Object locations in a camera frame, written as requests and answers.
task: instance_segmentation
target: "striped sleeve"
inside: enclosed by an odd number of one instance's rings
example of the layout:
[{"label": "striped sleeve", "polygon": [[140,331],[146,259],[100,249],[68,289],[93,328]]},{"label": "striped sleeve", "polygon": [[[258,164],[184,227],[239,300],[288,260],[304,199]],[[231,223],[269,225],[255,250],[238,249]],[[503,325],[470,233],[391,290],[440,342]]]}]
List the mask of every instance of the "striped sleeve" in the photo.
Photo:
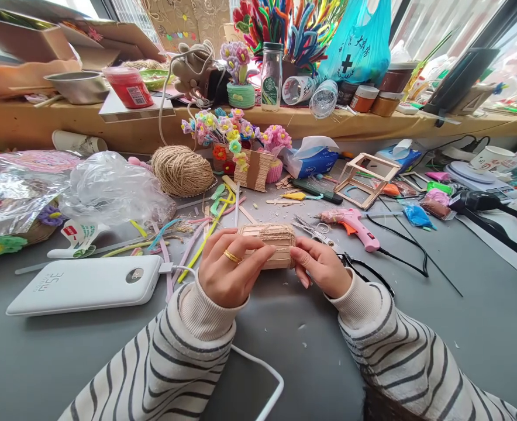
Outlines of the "striped sleeve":
[{"label": "striped sleeve", "polygon": [[517,420],[517,410],[474,385],[444,341],[399,311],[379,284],[353,274],[349,291],[330,300],[344,340],[366,382],[425,420]]},{"label": "striped sleeve", "polygon": [[198,419],[228,360],[236,313],[227,310],[232,316],[218,317],[221,324],[209,323],[204,334],[195,335],[189,328],[195,318],[187,324],[182,314],[192,302],[197,303],[195,310],[206,313],[200,293],[198,281],[179,288],[167,307],[79,393],[60,420]]}]

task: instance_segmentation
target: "woman's right hand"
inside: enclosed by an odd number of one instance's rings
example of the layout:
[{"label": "woman's right hand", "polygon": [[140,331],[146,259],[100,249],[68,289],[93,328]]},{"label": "woman's right hand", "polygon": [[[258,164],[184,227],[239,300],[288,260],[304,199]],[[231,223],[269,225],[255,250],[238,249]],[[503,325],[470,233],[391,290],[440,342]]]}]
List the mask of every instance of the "woman's right hand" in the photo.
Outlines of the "woman's right hand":
[{"label": "woman's right hand", "polygon": [[332,299],[342,297],[350,289],[352,277],[333,249],[326,244],[297,237],[290,255],[295,260],[295,273],[305,288],[311,284],[307,271],[319,288]]}]

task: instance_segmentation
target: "charging cable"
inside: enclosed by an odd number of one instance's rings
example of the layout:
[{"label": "charging cable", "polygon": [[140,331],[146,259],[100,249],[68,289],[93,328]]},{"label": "charging cable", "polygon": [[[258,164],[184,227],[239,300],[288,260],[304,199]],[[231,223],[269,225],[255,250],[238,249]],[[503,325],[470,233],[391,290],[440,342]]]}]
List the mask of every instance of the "charging cable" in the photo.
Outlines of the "charging cable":
[{"label": "charging cable", "polygon": [[[163,263],[161,265],[161,267],[159,268],[159,273],[160,274],[169,273],[169,272],[172,272],[172,271],[174,271],[176,269],[187,270],[192,275],[194,275],[194,278],[196,280],[198,279],[198,274],[191,267],[181,266],[181,265],[172,265],[171,263]],[[274,378],[276,380],[278,380],[278,386],[276,386],[276,389],[274,390],[274,392],[270,396],[270,399],[268,400],[266,405],[264,405],[263,410],[260,412],[260,414],[258,414],[257,421],[264,421],[264,420],[266,420],[266,417],[268,416],[270,411],[272,411],[272,408],[274,407],[274,405],[276,405],[276,402],[278,401],[278,398],[280,397],[280,395],[282,394],[282,391],[284,390],[284,379],[282,378],[282,376],[280,375],[280,373],[278,371],[273,369],[273,367],[271,365],[269,365],[268,363],[265,363],[260,358],[252,356],[251,354],[243,351],[241,348],[237,348],[233,344],[231,345],[231,349],[234,350],[235,352],[237,352],[242,357],[248,359],[249,361],[252,361],[252,362],[254,362],[254,363],[258,364],[258,365],[263,366],[264,368],[266,368],[266,370],[270,374],[272,374],[272,376],[274,376]]]}]

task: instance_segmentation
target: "pink glue gun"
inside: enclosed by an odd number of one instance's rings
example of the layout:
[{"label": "pink glue gun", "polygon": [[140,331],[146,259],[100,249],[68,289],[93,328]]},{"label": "pink glue gun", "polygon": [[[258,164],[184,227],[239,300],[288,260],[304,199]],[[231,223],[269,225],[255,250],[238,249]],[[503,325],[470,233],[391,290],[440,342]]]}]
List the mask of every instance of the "pink glue gun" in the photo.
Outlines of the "pink glue gun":
[{"label": "pink glue gun", "polygon": [[326,210],[319,214],[321,221],[325,223],[339,223],[344,225],[348,235],[356,234],[364,244],[365,251],[371,253],[379,250],[380,242],[368,229],[360,222],[362,213],[357,209],[334,209]]}]

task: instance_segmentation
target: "craft table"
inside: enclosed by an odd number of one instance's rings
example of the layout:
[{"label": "craft table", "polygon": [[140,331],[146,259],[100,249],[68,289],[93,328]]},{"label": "craft table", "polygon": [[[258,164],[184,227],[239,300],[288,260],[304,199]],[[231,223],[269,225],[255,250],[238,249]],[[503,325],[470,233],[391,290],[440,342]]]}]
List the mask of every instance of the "craft table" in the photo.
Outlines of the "craft table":
[{"label": "craft table", "polygon": [[[289,223],[294,212],[307,219],[334,206],[306,201],[283,208],[265,203],[280,193],[272,187],[268,194],[243,191],[248,197],[244,207],[260,222]],[[387,210],[381,201],[373,207],[378,209]],[[180,214],[189,212],[194,217],[192,207]],[[234,215],[222,224],[232,225]],[[239,217],[240,225],[247,223],[244,215]],[[410,227],[402,216],[378,222],[412,233],[426,247],[432,259],[428,279],[386,256],[366,253],[341,226],[328,235],[388,280],[397,293],[397,306],[435,329],[475,384],[517,407],[517,271],[459,221],[434,219],[436,232]],[[365,224],[391,253],[422,265],[416,247],[369,221]],[[96,244],[104,247],[138,235],[132,226],[123,225]],[[54,235],[18,254],[0,256],[0,420],[57,419],[165,305],[162,276],[154,296],[142,306],[36,318],[6,316],[7,306],[35,276],[16,276],[14,271],[46,261],[47,251],[65,247],[65,242]],[[173,260],[178,261],[183,249],[178,240],[171,240]],[[284,392],[270,420],[361,419],[362,379],[342,339],[337,312],[317,287],[305,290],[293,271],[262,272],[236,320],[235,344],[270,363],[284,378]],[[266,370],[232,353],[202,419],[254,420],[274,388],[275,379]]]}]

